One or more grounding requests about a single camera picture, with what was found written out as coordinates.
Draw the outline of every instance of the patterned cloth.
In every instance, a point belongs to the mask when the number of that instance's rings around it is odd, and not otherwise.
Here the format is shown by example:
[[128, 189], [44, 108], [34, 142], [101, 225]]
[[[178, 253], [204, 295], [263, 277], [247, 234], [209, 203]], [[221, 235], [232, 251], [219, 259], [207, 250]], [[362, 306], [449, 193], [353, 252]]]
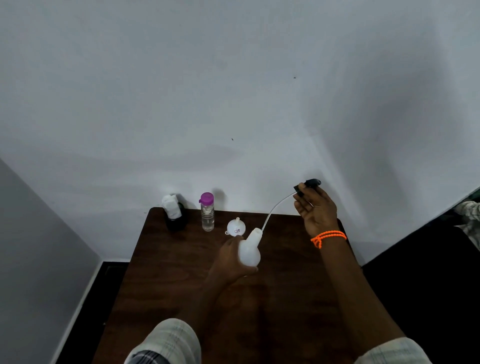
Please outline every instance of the patterned cloth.
[[455, 206], [454, 211], [466, 219], [465, 225], [458, 225], [480, 250], [480, 204], [475, 201], [464, 201]]
[[[200, 342], [193, 329], [176, 318], [160, 322], [145, 341], [129, 354], [125, 364], [200, 364]], [[399, 338], [373, 348], [355, 364], [428, 364], [422, 348]]]

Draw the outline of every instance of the white wall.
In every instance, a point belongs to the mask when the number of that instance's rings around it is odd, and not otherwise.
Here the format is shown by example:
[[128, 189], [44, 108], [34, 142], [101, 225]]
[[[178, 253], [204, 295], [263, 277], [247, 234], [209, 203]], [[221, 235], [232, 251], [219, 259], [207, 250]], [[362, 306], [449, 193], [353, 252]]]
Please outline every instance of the white wall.
[[318, 177], [368, 261], [480, 185], [479, 6], [4, 1], [0, 157], [104, 258], [164, 194]]
[[99, 257], [0, 160], [2, 363], [49, 363]]

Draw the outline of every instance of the orange bracelet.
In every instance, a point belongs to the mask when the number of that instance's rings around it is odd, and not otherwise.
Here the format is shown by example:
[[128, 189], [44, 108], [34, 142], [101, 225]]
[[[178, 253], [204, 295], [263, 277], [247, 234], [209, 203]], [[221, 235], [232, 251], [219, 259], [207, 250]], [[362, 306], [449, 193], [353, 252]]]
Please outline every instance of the orange bracelet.
[[315, 236], [313, 239], [310, 239], [310, 240], [312, 241], [313, 245], [315, 245], [315, 248], [321, 249], [322, 240], [326, 238], [331, 238], [333, 236], [339, 236], [341, 238], [344, 238], [345, 240], [347, 239], [347, 236], [341, 231], [330, 230], [330, 231], [322, 232], [321, 234], [318, 234], [317, 236]]

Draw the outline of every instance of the brown wooden table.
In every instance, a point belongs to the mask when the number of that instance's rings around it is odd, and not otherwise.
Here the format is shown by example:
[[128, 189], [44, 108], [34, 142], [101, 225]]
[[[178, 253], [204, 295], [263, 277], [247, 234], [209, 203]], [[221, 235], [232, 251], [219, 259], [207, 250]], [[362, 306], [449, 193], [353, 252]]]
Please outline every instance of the brown wooden table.
[[[172, 233], [163, 209], [148, 213], [93, 363], [123, 363], [195, 295], [230, 220], [245, 222], [246, 238], [266, 217], [217, 211], [214, 230], [205, 232], [200, 211], [188, 215], [185, 230]], [[227, 288], [212, 310], [203, 363], [352, 363], [336, 295], [302, 219], [272, 215], [259, 249], [259, 272]]]

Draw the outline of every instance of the baseboard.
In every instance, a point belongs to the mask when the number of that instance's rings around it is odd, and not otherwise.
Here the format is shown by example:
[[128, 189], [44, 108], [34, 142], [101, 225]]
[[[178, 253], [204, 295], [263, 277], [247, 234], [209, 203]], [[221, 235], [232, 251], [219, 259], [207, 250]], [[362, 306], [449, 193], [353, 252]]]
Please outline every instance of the baseboard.
[[53, 354], [52, 360], [50, 360], [50, 364], [55, 364], [57, 362], [57, 359], [58, 359], [58, 357], [59, 357], [59, 355], [60, 355], [60, 353], [63, 349], [63, 346], [65, 345], [65, 342], [67, 341], [67, 338], [70, 335], [70, 331], [72, 330], [72, 327], [75, 324], [77, 316], [80, 313], [80, 310], [82, 309], [82, 306], [85, 302], [85, 298], [87, 298], [87, 295], [90, 292], [90, 289], [92, 288], [93, 282], [95, 281], [95, 278], [97, 277], [98, 271], [102, 267], [102, 264], [103, 264], [103, 261], [98, 262], [98, 264], [97, 264], [97, 266], [96, 266], [96, 268], [95, 268], [95, 270], [92, 274], [92, 277], [90, 278], [90, 281], [88, 282], [88, 284], [85, 288], [84, 294], [83, 294], [82, 298], [80, 299], [80, 302], [78, 303], [78, 306], [77, 306], [75, 312], [73, 313], [73, 316], [70, 319], [70, 322], [68, 323], [68, 326], [65, 329], [65, 332], [63, 333], [63, 336], [60, 340], [60, 343], [59, 343], [57, 349], [55, 350], [55, 353]]
[[111, 258], [111, 259], [104, 259], [104, 262], [118, 262], [118, 263], [130, 263], [130, 259], [125, 258]]

